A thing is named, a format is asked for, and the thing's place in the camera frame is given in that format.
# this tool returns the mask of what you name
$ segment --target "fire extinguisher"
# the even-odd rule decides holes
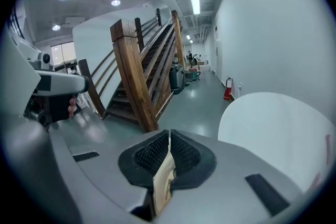
[[[226,84],[225,84],[224,100],[230,99],[232,85],[233,85],[233,79],[230,77],[227,77]]]

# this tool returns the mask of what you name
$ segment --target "gray floor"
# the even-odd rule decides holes
[[[180,94],[173,97],[159,119],[161,129],[178,129],[217,139],[224,110],[224,89],[208,67],[202,67],[199,81],[188,82]],[[102,121],[89,108],[72,119],[53,124],[51,135],[62,135],[69,147],[90,143],[118,144],[119,141],[141,135],[139,126],[108,117]]]

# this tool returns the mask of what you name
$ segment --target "human hand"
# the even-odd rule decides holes
[[[72,97],[69,101],[69,104],[70,104],[70,106],[68,107],[69,118],[72,118],[76,107],[76,98]]]

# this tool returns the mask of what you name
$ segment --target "fluorescent light fixture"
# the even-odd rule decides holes
[[[112,6],[119,6],[120,5],[120,0],[113,0],[112,2],[111,2],[111,5]]]
[[[59,25],[54,25],[52,28],[54,31],[58,31],[59,29],[61,29]]]
[[[200,0],[191,0],[191,4],[193,5],[194,14],[200,14],[201,13]]]

